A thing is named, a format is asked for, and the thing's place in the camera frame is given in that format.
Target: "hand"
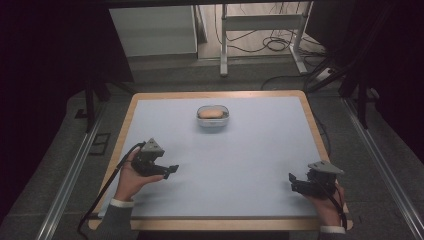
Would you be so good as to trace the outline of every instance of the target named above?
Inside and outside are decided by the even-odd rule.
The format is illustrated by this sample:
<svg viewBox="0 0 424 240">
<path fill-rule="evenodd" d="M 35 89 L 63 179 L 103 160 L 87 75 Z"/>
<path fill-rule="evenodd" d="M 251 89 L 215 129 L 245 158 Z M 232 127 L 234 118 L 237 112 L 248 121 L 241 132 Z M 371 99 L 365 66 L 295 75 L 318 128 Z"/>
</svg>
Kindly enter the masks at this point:
<svg viewBox="0 0 424 240">
<path fill-rule="evenodd" d="M 343 207 L 344 204 L 344 189 L 336 184 L 336 192 L 334 193 L 333 197 L 336 199 L 336 201 L 340 204 L 341 207 Z M 334 204 L 330 201 L 330 199 L 320 199 L 316 197 L 306 196 L 303 195 L 305 198 L 307 198 L 311 203 L 314 205 L 318 216 L 321 221 L 322 226 L 337 226 L 340 227 L 340 216 L 337 212 L 336 207 Z"/>
<path fill-rule="evenodd" d="M 132 161 L 139 151 L 140 148 L 136 148 L 132 153 L 130 153 L 127 160 Z M 132 168 L 131 162 L 126 162 L 121 168 L 118 188 L 116 189 L 116 193 L 113 198 L 123 202 L 130 202 L 132 201 L 132 196 L 139 192 L 144 185 L 152 182 L 158 182 L 162 179 L 162 175 L 155 175 L 150 177 L 140 176 Z"/>
</svg>

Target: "metal track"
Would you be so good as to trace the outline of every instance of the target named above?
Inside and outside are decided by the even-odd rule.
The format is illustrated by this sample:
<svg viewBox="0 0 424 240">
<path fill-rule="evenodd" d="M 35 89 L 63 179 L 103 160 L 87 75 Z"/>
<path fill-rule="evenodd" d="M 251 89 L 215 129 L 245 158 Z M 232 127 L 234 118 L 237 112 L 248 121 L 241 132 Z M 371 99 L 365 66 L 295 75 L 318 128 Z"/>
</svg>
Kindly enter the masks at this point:
<svg viewBox="0 0 424 240">
<path fill-rule="evenodd" d="M 415 236 L 415 239 L 424 239 L 424 225 L 420 218 L 419 213 L 415 209 L 408 195 L 403 191 L 402 186 L 397 181 L 395 175 L 387 164 L 383 154 L 380 152 L 377 144 L 374 142 L 372 135 L 364 129 L 356 118 L 356 109 L 351 100 L 342 100 L 350 115 L 350 118 L 358 131 L 360 137 L 364 141 L 371 157 L 376 165 L 377 170 L 380 172 L 383 181 L 385 182 L 389 192 L 392 194 L 393 199 L 399 207 L 403 217 L 406 220 L 409 228 Z"/>
<path fill-rule="evenodd" d="M 82 141 L 77 154 L 72 161 L 72 165 L 62 182 L 62 185 L 53 200 L 52 206 L 41 225 L 40 231 L 37 234 L 36 239 L 52 239 L 54 232 L 56 231 L 57 225 L 60 218 L 62 217 L 63 211 L 68 203 L 69 197 L 78 179 L 81 168 L 84 165 L 90 146 L 94 140 L 94 136 L 99 129 L 100 122 L 105 112 L 107 103 L 100 102 L 96 113 L 96 121 L 91 131 L 87 133 Z"/>
</svg>

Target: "gray carpet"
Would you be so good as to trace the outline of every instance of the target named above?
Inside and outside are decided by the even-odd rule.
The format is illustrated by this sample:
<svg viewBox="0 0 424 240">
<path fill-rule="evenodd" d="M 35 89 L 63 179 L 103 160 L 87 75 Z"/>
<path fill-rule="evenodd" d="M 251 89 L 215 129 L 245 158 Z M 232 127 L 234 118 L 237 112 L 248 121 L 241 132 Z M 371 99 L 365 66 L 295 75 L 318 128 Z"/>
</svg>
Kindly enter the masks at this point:
<svg viewBox="0 0 424 240">
<path fill-rule="evenodd" d="M 135 83 L 128 85 L 140 92 L 260 90 L 262 83 L 268 78 L 296 74 L 295 65 L 287 60 L 247 64 L 235 62 L 229 66 L 227 78 L 219 77 L 219 67 L 215 63 L 194 67 L 158 66 L 152 70 L 134 70 Z M 269 82 L 265 89 L 301 89 L 302 86 L 300 78 L 286 77 Z M 346 201 L 354 221 L 354 228 L 349 234 L 357 239 L 414 239 L 352 125 L 344 104 L 340 98 L 334 96 L 337 86 L 338 83 L 334 83 L 312 94 L 310 105 L 325 125 L 329 141 L 325 135 L 323 140 L 330 152 L 331 161 L 346 172 L 339 181 L 346 189 Z M 123 90 L 113 85 L 108 87 L 112 98 L 107 103 L 98 130 L 98 134 L 110 134 L 108 147 L 103 155 L 87 157 L 57 226 L 54 239 L 82 239 L 76 233 L 79 219 L 95 199 L 103 180 L 131 100 Z M 5 218 L 0 228 L 0 239 L 34 239 L 37 235 L 84 137 L 86 122 L 84 119 L 75 119 L 77 111 L 84 108 L 83 96 L 78 94 L 69 100 L 68 113 L 62 127 L 37 172 Z M 368 123 L 399 182 L 415 206 L 421 213 L 424 212 L 424 190 L 420 184 L 424 182 L 423 165 L 381 119 L 372 104 L 368 108 Z M 91 152 L 98 153 L 98 147 L 92 147 Z M 83 231 L 90 236 L 87 226 L 84 226 Z M 269 234 L 262 235 L 262 239 L 280 237 L 275 233 Z M 316 232 L 290 232 L 289 239 L 316 239 L 316 236 Z M 204 239 L 204 237 L 186 235 L 185 239 Z"/>
</svg>

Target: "white shirt cuff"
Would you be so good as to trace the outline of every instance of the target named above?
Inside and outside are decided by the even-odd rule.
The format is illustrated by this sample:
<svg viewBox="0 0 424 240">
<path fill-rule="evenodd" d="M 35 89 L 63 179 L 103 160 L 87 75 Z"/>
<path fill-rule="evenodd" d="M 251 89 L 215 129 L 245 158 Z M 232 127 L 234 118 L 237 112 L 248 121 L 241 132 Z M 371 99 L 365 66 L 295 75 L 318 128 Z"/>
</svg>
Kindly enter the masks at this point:
<svg viewBox="0 0 424 240">
<path fill-rule="evenodd" d="M 346 230 L 344 227 L 337 227 L 337 226 L 321 226 L 321 232 L 324 233 L 342 233 L 345 234 Z"/>
<path fill-rule="evenodd" d="M 123 202 L 112 198 L 110 200 L 110 205 L 120 208 L 132 208 L 134 207 L 134 202 Z"/>
</svg>

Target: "white metal stand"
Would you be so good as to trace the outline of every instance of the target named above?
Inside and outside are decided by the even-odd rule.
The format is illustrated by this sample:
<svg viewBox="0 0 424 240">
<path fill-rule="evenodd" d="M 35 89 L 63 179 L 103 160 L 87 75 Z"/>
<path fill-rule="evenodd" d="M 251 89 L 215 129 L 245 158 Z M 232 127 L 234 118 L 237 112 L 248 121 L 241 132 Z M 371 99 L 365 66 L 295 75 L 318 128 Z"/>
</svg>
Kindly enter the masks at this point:
<svg viewBox="0 0 424 240">
<path fill-rule="evenodd" d="M 222 5 L 222 44 L 221 44 L 221 76 L 228 75 L 227 56 L 227 31 L 249 30 L 298 30 L 293 44 L 290 44 L 290 52 L 296 62 L 300 74 L 307 73 L 305 64 L 299 55 L 299 45 L 308 21 L 311 2 L 302 14 L 290 15 L 257 15 L 257 16 L 227 16 L 227 4 Z"/>
</svg>

